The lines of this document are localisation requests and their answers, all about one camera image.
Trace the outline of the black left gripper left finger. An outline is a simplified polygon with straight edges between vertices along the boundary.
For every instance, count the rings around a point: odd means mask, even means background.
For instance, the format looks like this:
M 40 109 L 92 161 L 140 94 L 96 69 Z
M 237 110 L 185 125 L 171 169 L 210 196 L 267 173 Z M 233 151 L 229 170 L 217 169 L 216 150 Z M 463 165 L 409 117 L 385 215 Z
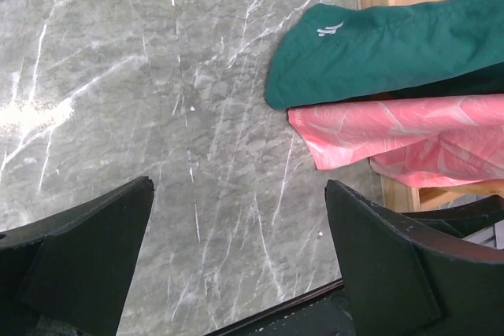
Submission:
M 140 176 L 99 198 L 1 233 L 1 333 L 41 317 L 115 335 L 154 201 Z

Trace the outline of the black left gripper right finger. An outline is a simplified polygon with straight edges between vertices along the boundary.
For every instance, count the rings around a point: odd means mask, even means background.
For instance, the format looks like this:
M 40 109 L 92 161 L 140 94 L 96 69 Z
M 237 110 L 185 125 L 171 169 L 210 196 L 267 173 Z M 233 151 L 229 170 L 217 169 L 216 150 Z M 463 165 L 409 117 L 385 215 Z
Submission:
M 400 213 L 339 181 L 324 196 L 357 334 L 502 334 L 503 252 L 469 241 L 502 220 L 501 197 Z

